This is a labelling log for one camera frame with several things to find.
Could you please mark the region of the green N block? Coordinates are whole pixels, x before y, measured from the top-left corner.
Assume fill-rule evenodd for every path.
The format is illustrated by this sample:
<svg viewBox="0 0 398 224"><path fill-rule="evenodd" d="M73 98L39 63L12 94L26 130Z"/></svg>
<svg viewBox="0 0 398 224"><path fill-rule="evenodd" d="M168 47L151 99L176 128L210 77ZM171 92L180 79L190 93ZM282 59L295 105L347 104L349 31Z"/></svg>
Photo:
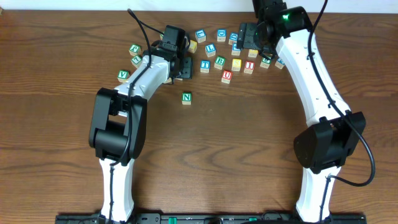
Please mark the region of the green N block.
<svg viewBox="0 0 398 224"><path fill-rule="evenodd" d="M182 93L182 104L183 105L191 105L192 103L192 94L190 92Z"/></svg>

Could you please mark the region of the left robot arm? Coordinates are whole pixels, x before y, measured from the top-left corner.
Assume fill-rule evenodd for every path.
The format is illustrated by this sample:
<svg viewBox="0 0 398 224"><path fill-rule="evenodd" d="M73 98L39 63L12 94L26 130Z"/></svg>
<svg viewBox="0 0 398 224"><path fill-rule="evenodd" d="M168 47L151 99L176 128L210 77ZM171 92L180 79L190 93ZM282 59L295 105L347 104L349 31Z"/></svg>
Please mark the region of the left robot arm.
<svg viewBox="0 0 398 224"><path fill-rule="evenodd" d="M144 52L124 83L98 90L89 145L103 171L100 222L127 223L131 219L133 167L146 140L148 101L168 79L191 79L192 75L191 57L153 47Z"/></svg>

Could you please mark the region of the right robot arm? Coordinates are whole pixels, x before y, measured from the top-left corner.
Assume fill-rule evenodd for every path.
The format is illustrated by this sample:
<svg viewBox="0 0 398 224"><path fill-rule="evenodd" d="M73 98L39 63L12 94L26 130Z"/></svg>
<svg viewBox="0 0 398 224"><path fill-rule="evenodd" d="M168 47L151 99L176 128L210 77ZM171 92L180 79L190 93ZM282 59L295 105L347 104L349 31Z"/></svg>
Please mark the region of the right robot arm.
<svg viewBox="0 0 398 224"><path fill-rule="evenodd" d="M303 167L300 196L295 204L304 223L332 221L329 202L334 181L352 155L366 126L338 93L318 51L316 23L306 10L283 1L253 1L256 23L239 26L239 49L258 50L278 58L292 77L303 105L307 128L294 139Z"/></svg>

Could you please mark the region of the blue T block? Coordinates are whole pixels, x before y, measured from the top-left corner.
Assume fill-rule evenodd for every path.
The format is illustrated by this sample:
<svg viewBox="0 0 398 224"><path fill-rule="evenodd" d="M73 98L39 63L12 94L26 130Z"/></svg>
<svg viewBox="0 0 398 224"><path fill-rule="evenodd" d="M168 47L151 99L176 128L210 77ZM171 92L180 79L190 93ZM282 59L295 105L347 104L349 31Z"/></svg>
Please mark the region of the blue T block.
<svg viewBox="0 0 398 224"><path fill-rule="evenodd" d="M210 61L209 60L202 60L200 62L200 72L201 73L209 73L210 72Z"/></svg>

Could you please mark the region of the yellow O block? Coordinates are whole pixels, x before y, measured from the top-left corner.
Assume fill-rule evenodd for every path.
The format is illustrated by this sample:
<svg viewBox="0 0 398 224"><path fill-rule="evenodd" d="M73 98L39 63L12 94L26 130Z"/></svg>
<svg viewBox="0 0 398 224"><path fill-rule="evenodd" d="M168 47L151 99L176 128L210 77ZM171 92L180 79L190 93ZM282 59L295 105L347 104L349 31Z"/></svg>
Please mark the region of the yellow O block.
<svg viewBox="0 0 398 224"><path fill-rule="evenodd" d="M164 82L164 84L169 84L169 83L172 83L172 82L173 82L172 79L169 78L168 80L166 80L166 81Z"/></svg>

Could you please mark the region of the yellow block right top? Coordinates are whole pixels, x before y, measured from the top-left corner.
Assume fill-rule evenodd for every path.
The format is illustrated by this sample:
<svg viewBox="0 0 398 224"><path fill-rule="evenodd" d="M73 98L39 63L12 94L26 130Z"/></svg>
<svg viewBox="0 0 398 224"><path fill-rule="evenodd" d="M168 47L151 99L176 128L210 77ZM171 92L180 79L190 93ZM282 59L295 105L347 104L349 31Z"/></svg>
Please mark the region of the yellow block right top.
<svg viewBox="0 0 398 224"><path fill-rule="evenodd" d="M258 50L254 50L254 49L249 49L248 51L248 57L249 58L256 58L258 55L259 51Z"/></svg>

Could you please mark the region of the blue l block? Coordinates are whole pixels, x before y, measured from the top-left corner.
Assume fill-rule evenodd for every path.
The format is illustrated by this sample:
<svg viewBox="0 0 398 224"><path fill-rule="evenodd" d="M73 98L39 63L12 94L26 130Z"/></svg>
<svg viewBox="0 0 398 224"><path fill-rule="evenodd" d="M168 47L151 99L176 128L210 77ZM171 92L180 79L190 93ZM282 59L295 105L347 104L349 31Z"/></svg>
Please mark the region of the blue l block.
<svg viewBox="0 0 398 224"><path fill-rule="evenodd" d="M198 43L202 43L206 41L206 32L203 29L195 31L195 38Z"/></svg>
<svg viewBox="0 0 398 224"><path fill-rule="evenodd" d="M205 53L207 57L213 57L216 55L216 47L214 44L208 44L205 46Z"/></svg>

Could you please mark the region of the blue L block top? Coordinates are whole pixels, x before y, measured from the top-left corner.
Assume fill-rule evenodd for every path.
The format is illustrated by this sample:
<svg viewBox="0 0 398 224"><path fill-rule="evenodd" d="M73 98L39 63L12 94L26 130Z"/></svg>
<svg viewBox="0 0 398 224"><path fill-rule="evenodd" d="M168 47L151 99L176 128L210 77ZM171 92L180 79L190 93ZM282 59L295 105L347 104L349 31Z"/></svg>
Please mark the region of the blue L block top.
<svg viewBox="0 0 398 224"><path fill-rule="evenodd" d="M195 31L195 38L198 43L202 43L206 41L206 32L203 29Z"/></svg>

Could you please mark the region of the red I block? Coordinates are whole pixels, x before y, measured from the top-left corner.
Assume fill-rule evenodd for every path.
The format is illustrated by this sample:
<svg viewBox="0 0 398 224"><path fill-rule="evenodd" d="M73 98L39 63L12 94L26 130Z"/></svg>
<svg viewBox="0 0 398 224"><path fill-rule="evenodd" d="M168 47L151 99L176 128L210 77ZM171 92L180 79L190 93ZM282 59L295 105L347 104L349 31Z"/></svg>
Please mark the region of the red I block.
<svg viewBox="0 0 398 224"><path fill-rule="evenodd" d="M246 61L244 64L244 73L252 74L255 68L255 63L252 61Z"/></svg>

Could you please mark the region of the green B block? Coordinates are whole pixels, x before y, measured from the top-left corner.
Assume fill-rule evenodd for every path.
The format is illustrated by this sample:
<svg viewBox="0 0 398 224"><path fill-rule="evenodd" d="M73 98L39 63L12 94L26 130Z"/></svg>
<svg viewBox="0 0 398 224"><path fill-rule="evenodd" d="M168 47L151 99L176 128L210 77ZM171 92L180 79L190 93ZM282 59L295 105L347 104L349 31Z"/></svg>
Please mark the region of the green B block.
<svg viewBox="0 0 398 224"><path fill-rule="evenodd" d="M226 59L224 57L221 56L217 56L217 58L215 59L215 68L218 70L222 70L224 65L225 65Z"/></svg>

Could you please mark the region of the green J block right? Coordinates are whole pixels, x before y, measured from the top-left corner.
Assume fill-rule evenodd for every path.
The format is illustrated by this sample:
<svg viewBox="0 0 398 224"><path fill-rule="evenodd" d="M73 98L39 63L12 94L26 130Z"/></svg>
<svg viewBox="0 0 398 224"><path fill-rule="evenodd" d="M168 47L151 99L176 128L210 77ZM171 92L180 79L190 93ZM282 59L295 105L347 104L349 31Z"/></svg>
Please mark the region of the green J block right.
<svg viewBox="0 0 398 224"><path fill-rule="evenodd" d="M262 60L261 60L260 67L268 69L270 67L270 65L271 65L271 60L266 59L266 58L263 57Z"/></svg>

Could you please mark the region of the green j block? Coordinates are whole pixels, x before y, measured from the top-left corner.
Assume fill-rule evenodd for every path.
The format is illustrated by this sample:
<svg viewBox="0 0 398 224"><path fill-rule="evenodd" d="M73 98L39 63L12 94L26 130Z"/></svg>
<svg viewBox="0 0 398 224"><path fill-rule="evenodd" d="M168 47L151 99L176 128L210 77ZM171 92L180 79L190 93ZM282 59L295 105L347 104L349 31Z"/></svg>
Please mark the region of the green j block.
<svg viewBox="0 0 398 224"><path fill-rule="evenodd" d="M140 56L141 55L141 53L142 53L142 49L141 49L141 46L140 45L137 45L137 44L132 44L131 46L130 46L130 48L129 48L129 53L130 53L130 55L131 56Z"/></svg>
<svg viewBox="0 0 398 224"><path fill-rule="evenodd" d="M268 69L270 67L270 65L271 65L271 60L266 59L266 58L263 57L262 60L261 60L260 67Z"/></svg>

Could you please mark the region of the red U block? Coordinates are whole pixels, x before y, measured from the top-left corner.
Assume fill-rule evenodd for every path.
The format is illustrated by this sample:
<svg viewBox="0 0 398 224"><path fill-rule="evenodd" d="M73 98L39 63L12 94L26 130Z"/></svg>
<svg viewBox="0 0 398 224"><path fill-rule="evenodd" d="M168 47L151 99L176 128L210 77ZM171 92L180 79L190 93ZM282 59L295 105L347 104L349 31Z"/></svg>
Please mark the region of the red U block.
<svg viewBox="0 0 398 224"><path fill-rule="evenodd" d="M231 71L224 70L223 74L222 74L222 77L221 77L221 82L222 83L226 83L226 84L230 84L232 76L233 76L233 73Z"/></svg>

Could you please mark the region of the green V block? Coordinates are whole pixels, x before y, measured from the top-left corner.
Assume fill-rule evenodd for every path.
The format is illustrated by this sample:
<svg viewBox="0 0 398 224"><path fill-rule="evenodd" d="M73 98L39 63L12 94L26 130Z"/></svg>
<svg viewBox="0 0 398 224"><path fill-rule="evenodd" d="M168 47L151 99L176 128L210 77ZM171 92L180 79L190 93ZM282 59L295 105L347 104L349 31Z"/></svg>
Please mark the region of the green V block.
<svg viewBox="0 0 398 224"><path fill-rule="evenodd" d="M120 70L117 79L121 83L125 83L130 77L130 73L127 70Z"/></svg>

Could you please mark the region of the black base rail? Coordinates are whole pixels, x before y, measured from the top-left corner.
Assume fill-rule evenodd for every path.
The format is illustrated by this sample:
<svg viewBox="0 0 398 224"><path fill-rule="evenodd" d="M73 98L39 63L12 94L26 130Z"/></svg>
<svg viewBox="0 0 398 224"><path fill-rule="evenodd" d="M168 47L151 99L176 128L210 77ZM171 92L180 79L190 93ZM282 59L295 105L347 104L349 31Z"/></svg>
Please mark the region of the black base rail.
<svg viewBox="0 0 398 224"><path fill-rule="evenodd" d="M55 224L107 223L99 214L57 215ZM241 223L302 223L298 216L289 213L266 212L262 215L162 215L138 213L127 221L130 224L241 224Z"/></svg>

